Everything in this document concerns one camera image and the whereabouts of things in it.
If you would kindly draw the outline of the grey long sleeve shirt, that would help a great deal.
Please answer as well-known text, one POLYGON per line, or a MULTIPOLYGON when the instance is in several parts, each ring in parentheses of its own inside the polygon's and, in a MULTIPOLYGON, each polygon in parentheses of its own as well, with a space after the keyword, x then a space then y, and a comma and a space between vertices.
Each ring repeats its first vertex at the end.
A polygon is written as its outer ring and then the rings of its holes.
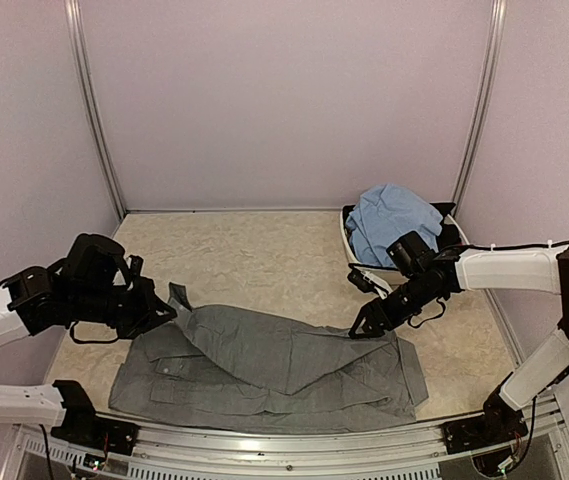
POLYGON ((135 339, 110 409, 181 427, 334 434, 413 423, 428 399, 414 345, 209 304, 169 287, 175 319, 135 339))

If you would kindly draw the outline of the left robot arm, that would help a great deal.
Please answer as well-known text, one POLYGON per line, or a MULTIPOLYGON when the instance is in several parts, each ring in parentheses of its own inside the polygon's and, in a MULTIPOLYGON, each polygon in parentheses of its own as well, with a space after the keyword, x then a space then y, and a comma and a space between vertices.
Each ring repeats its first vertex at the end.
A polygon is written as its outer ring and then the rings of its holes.
MULTIPOLYGON (((142 275, 143 260, 126 256, 115 240, 83 233, 69 253, 48 267, 29 267, 0 281, 0 347, 52 327, 72 332, 80 322, 133 340, 176 316, 142 275)), ((39 386, 0 385, 0 424, 67 430, 85 445, 97 443, 104 424, 76 381, 39 386)))

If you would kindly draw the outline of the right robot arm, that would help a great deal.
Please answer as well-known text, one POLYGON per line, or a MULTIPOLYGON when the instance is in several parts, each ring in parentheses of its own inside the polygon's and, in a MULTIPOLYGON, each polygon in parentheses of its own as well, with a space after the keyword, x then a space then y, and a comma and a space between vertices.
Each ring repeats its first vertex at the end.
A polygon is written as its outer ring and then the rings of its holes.
POLYGON ((484 403, 475 426, 487 444, 499 442, 521 418, 521 411, 569 373, 569 240, 515 246, 453 245, 439 252, 412 231, 387 253, 406 281, 378 295, 359 311, 349 335, 383 336, 452 294, 471 290, 523 290, 557 295, 561 318, 552 333, 484 403))

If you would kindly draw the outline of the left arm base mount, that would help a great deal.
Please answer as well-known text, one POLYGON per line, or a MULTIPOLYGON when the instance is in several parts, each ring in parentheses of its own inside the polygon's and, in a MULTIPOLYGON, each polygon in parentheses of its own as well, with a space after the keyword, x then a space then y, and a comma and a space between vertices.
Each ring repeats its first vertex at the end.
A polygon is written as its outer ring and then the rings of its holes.
POLYGON ((52 427, 54 438, 100 450, 104 454, 131 456, 140 427, 98 415, 66 416, 60 426, 52 427))

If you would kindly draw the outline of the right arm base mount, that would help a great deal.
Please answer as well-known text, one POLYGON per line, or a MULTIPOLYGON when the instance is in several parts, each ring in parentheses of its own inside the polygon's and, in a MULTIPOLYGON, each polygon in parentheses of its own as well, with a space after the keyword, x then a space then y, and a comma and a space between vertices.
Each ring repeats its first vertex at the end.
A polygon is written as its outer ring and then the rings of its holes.
POLYGON ((529 430, 523 418, 504 424, 482 414, 445 422, 442 433, 446 451, 453 455, 514 441, 517 437, 525 437, 529 430))

